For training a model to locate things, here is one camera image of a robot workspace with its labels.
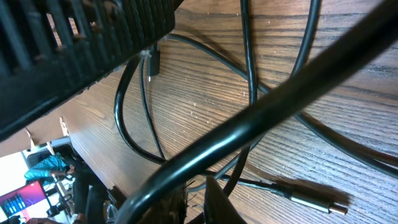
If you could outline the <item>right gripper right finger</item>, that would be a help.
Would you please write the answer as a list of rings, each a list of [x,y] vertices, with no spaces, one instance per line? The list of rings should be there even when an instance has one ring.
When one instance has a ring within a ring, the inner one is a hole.
[[[213,176],[206,178],[204,217],[206,224],[246,224]]]

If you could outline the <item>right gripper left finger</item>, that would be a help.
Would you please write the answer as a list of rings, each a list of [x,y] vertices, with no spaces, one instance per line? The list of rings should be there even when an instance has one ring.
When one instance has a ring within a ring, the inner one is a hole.
[[[174,190],[159,200],[138,221],[138,224],[184,224],[187,216],[185,187]]]

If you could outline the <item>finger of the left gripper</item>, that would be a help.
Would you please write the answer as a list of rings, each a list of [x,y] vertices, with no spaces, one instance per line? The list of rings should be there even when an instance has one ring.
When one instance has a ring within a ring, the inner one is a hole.
[[[175,27],[175,0],[1,1],[1,139]]]

